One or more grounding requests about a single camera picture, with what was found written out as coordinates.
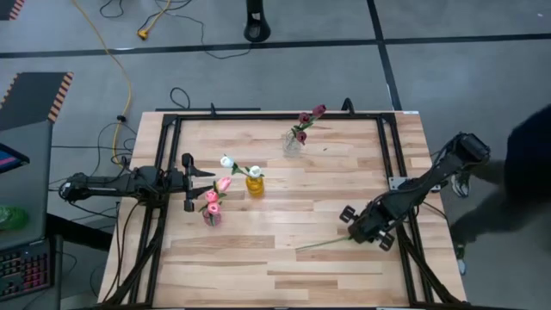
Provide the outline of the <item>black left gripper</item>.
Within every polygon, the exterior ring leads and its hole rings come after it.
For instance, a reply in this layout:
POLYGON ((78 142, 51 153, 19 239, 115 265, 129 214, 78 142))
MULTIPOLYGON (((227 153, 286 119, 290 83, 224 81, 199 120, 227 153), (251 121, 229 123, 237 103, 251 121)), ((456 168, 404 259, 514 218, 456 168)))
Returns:
POLYGON ((214 174, 212 172, 197 169, 195 167, 194 158, 190 153, 184 153, 182 155, 182 163, 185 174, 179 170, 168 170, 165 174, 165 188, 170 194, 186 193, 184 211, 194 212, 194 200, 214 187, 206 186, 197 189, 189 189, 189 180, 187 177, 213 177, 214 174))

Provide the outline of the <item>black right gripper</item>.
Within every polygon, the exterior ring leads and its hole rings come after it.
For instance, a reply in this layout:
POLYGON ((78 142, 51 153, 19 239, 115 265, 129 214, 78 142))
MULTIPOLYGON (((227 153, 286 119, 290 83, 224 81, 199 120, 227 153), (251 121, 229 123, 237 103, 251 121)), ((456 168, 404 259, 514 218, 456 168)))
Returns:
POLYGON ((395 218, 384 206, 369 203, 358 216, 353 207, 346 206, 339 219, 344 223, 353 221, 350 225, 350 237, 358 244, 380 241, 379 247, 383 251, 392 248, 395 237, 390 231, 393 229, 395 218))

